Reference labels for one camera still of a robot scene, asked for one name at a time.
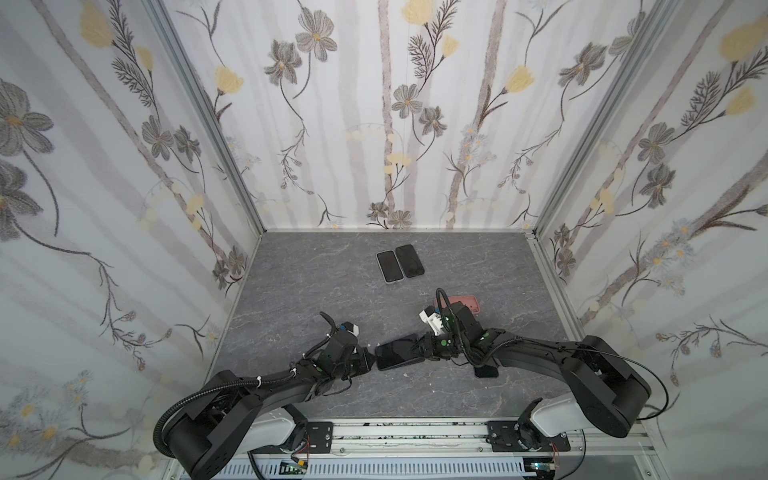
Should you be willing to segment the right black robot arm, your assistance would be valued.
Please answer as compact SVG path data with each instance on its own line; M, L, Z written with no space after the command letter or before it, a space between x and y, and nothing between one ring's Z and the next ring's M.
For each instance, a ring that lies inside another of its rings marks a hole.
M430 328L417 340L419 355L425 360L454 361L462 356L478 378L495 378L501 368L513 368L553 378L569 388L556 398L532 401L520 414L520 429L530 438L550 438L590 427L624 438L636 423L655 419L669 408L664 405L650 411L652 388L637 370L658 376L618 354L600 337L545 341L486 329L469 307L451 303L441 288L419 317Z

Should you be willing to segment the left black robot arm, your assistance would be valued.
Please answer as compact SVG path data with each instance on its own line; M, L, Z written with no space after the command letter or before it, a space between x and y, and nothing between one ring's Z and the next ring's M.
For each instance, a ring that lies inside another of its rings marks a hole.
M369 373L375 355L358 343L357 326L320 316L329 332L287 370L254 377L222 370L170 406L154 426L155 449L177 460L190 478L211 479L237 455L260 415L330 396L335 381Z

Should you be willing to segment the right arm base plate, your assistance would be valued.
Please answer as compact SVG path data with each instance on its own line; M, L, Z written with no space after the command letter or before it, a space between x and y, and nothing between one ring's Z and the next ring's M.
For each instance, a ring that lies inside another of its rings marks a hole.
M532 424L518 421L489 421L486 442L496 453L570 452L571 444L565 435L545 437Z

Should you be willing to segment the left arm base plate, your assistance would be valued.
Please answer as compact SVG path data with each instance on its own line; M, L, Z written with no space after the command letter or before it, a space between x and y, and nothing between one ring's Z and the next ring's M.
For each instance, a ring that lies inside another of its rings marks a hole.
M289 437L290 452L310 455L329 454L333 433L334 424L330 421L297 424Z

